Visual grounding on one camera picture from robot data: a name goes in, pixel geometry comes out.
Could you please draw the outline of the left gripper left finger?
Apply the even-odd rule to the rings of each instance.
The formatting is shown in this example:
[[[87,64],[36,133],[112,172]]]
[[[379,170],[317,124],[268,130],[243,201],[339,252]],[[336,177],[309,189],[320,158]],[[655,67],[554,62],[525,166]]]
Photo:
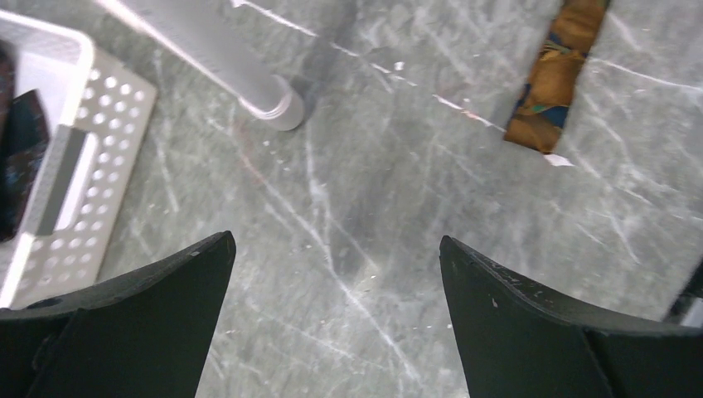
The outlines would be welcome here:
[[[4,397],[193,397],[235,262],[223,231],[69,294],[1,312]]]

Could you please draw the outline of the colourful patterned tie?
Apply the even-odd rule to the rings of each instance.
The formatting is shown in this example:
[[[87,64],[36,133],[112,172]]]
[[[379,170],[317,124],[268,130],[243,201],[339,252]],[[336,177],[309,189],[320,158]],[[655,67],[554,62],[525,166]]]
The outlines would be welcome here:
[[[558,143],[609,1],[564,1],[551,21],[503,139],[542,154]]]

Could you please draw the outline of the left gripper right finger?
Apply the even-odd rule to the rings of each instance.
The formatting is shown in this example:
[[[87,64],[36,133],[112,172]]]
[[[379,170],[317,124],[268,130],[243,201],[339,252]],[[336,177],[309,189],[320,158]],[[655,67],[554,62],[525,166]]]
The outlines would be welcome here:
[[[470,396],[701,396],[700,328],[572,298],[450,236],[439,259]]]

